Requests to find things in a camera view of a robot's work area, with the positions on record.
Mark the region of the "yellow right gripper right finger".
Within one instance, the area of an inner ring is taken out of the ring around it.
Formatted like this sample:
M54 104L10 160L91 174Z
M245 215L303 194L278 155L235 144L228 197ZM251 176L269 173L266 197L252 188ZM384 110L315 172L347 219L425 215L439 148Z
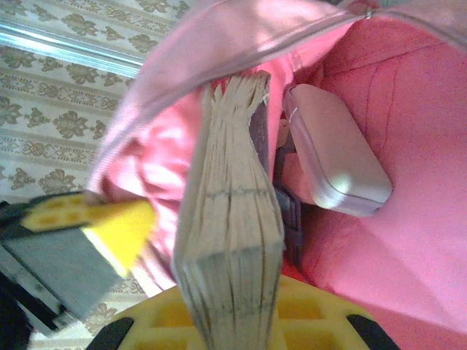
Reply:
M399 346L360 306L282 276L269 348L380 350Z

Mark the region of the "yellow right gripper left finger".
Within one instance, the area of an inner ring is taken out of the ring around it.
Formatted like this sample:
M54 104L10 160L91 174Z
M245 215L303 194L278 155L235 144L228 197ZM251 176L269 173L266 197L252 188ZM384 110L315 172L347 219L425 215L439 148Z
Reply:
M203 349L178 287L143 300L105 325L88 349Z

